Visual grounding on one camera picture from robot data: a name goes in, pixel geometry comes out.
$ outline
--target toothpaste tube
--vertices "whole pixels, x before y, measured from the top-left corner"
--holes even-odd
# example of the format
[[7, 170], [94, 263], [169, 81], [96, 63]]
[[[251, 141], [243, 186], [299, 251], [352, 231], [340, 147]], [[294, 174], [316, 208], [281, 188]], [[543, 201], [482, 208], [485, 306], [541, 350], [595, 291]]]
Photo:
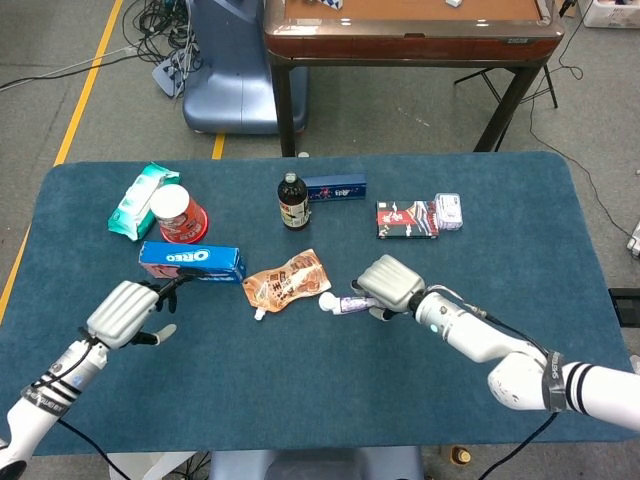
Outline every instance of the toothpaste tube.
[[180, 173], [155, 163], [144, 167], [109, 217], [109, 231], [126, 235], [134, 242], [144, 237], [153, 224], [151, 195], [161, 186], [172, 183], [180, 183]]
[[318, 299], [320, 309], [325, 312], [332, 312], [334, 315], [344, 315], [346, 313], [363, 312], [371, 307], [384, 306], [375, 298], [371, 297], [336, 297], [331, 292], [324, 292]]

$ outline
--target bottle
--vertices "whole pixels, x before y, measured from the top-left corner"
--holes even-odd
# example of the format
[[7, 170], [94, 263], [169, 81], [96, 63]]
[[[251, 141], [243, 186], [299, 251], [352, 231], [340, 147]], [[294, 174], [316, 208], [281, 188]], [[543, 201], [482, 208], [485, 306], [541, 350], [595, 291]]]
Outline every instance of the bottle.
[[309, 223], [309, 195], [307, 186], [293, 172], [285, 174], [278, 185], [280, 215], [289, 230], [302, 230]]

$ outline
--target wooden table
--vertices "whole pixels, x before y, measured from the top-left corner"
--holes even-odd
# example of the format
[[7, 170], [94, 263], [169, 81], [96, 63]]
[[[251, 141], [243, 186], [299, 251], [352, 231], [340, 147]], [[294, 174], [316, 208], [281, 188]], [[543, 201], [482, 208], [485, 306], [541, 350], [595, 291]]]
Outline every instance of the wooden table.
[[283, 156], [295, 156], [289, 72], [308, 66], [507, 68], [514, 73], [475, 151], [493, 148], [564, 30], [550, 0], [266, 0]]

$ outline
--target plastic container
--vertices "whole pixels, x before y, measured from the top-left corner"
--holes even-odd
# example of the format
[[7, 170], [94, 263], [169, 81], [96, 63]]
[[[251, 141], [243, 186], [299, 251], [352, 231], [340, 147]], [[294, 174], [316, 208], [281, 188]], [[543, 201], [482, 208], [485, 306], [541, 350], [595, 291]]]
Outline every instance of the plastic container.
[[579, 0], [578, 4], [586, 27], [640, 28], [640, 0], [634, 0], [630, 5], [599, 0]]

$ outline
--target wet wipes package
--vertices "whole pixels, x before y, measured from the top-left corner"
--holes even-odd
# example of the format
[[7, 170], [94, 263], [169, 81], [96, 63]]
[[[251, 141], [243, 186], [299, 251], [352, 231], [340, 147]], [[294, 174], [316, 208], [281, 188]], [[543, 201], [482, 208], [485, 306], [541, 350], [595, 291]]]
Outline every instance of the wet wipes package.
[[240, 283], [246, 275], [244, 261], [235, 247], [144, 242], [138, 263], [155, 278], [193, 274], [210, 282]]
[[126, 235], [134, 242], [140, 240], [153, 224], [149, 201], [163, 185], [180, 183], [180, 173], [150, 163], [127, 189], [120, 203], [107, 221], [107, 228]]

